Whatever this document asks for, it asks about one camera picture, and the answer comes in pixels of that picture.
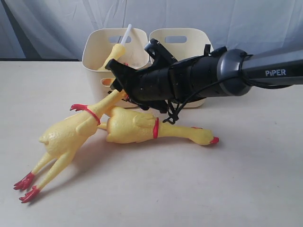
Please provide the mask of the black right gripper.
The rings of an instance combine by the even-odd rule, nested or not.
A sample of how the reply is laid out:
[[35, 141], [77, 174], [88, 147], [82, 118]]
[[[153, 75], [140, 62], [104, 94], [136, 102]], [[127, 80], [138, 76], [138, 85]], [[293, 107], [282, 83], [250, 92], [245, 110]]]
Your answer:
[[129, 102], [143, 110], [153, 108], [166, 113], [170, 109], [168, 102], [181, 104], [192, 94], [191, 66], [177, 62], [166, 67], [137, 70], [111, 59], [106, 69], [116, 78], [113, 87], [119, 91], [123, 89]]

